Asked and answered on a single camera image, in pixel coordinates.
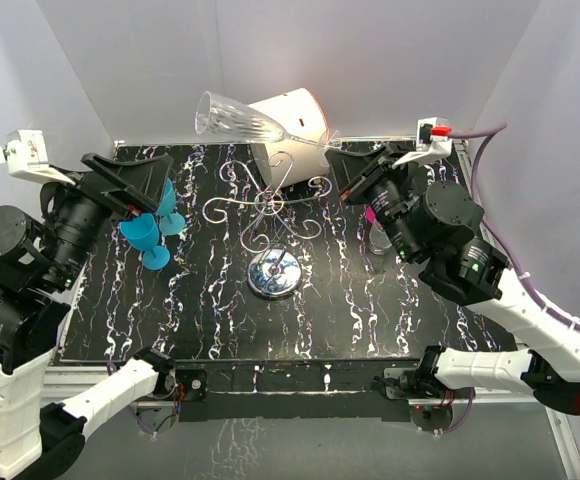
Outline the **blue wine glass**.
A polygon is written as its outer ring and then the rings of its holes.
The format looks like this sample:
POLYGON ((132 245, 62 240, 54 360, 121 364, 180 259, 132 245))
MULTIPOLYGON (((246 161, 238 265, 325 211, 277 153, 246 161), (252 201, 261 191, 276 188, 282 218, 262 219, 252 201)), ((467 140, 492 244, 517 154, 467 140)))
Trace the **blue wine glass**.
POLYGON ((163 197, 156 211, 158 226, 162 234, 174 236, 180 234, 186 226, 185 218, 176 211, 177 192, 173 182, 166 180, 163 197))
POLYGON ((143 266, 151 271, 164 268, 170 261, 169 250, 160 244, 161 233, 152 214, 144 213, 133 220, 121 221, 120 232, 140 252, 143 266))

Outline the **clear ribbed tumbler glass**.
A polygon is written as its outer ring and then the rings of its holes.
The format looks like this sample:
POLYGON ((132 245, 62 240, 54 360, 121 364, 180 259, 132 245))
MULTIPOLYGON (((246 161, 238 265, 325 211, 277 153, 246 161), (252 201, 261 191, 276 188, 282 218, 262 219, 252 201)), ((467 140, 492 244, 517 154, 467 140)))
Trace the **clear ribbed tumbler glass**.
POLYGON ((378 222, 374 222, 370 228, 369 249, 375 255, 385 255, 392 249, 388 235, 378 222))

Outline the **clear fluted champagne glass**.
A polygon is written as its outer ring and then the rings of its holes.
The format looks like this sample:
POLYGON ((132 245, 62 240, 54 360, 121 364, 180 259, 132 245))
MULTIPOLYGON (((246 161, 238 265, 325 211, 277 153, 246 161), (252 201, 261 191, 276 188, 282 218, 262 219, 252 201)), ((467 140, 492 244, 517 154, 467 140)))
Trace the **clear fluted champagne glass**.
POLYGON ((329 129, 315 141, 290 133, 270 116, 234 99, 206 91, 197 105, 194 127, 198 135, 216 135, 225 140, 264 144, 295 141, 319 151, 340 150, 340 133, 329 129))

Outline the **pink wine glass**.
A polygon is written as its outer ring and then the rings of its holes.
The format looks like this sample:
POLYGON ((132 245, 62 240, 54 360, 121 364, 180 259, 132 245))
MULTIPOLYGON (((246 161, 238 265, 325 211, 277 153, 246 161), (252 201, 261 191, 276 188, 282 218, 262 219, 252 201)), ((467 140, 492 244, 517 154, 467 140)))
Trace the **pink wine glass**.
POLYGON ((377 222, 376 215, 370 206, 367 206, 365 209, 365 217, 366 220, 371 224, 375 224, 377 222))

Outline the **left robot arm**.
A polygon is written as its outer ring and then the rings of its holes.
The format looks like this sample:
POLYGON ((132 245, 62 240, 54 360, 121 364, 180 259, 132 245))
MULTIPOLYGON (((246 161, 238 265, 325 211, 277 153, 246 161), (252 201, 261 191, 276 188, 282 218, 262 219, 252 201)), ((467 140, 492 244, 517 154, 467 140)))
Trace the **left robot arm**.
POLYGON ((176 387, 173 361, 144 348, 86 391, 42 400, 70 310, 58 295, 73 287, 106 224, 157 211, 173 166, 169 155, 118 162, 90 153, 82 163, 82 171, 34 176, 39 218, 0 206, 0 479, 61 476, 110 418, 176 387))

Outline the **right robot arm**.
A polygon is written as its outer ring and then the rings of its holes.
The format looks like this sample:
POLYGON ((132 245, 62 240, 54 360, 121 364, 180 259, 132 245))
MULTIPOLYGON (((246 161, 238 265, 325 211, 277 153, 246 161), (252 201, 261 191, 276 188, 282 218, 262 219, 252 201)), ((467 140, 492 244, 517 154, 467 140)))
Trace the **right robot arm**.
POLYGON ((480 238, 484 210, 452 181, 431 182, 425 167, 391 145, 366 154, 329 150, 339 198, 372 209, 397 257, 420 264, 419 279, 442 298, 494 321, 524 343, 515 351, 430 346, 416 370, 388 386, 404 395, 484 388, 534 397, 580 416, 580 324, 537 305, 508 258, 480 238))

